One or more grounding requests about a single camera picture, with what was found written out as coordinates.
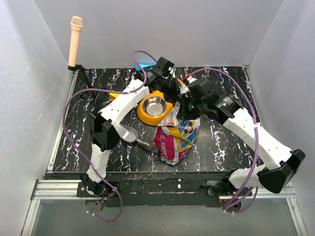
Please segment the pink white pet food bag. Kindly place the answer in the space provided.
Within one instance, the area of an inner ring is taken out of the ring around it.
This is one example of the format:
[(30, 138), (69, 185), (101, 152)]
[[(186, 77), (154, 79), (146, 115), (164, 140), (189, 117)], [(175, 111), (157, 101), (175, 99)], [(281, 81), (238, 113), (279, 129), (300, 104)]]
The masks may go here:
[(176, 165), (187, 155), (199, 134), (201, 119), (177, 118), (179, 108), (177, 102), (158, 124), (154, 136), (161, 160), (169, 165)]

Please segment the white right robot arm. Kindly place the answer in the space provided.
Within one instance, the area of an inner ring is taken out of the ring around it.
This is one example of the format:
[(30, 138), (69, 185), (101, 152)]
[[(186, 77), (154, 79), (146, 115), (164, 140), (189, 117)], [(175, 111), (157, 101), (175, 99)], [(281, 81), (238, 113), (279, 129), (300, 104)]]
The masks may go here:
[(263, 187), (279, 194), (306, 157), (302, 150), (291, 150), (276, 140), (231, 95), (219, 97), (208, 94), (200, 98), (180, 96), (179, 118), (195, 119), (201, 115), (216, 120), (232, 131), (255, 151), (255, 157), (263, 161), (261, 166), (230, 171), (215, 185), (216, 191), (224, 191), (232, 196), (243, 188)]

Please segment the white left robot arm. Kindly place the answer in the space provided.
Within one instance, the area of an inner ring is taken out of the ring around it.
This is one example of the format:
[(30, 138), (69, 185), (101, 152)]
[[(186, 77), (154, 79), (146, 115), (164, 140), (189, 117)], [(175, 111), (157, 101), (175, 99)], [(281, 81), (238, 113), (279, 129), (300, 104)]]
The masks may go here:
[(88, 191), (95, 197), (104, 193), (105, 185), (102, 180), (106, 178), (106, 166), (111, 150), (119, 143), (120, 138), (127, 138), (128, 142), (137, 138), (131, 131), (123, 128), (120, 122), (141, 99), (149, 94), (149, 88), (146, 86), (131, 93), (142, 84), (141, 80), (131, 80), (124, 89), (126, 94), (118, 96), (98, 113), (91, 114), (92, 154), (87, 171), (87, 185)]

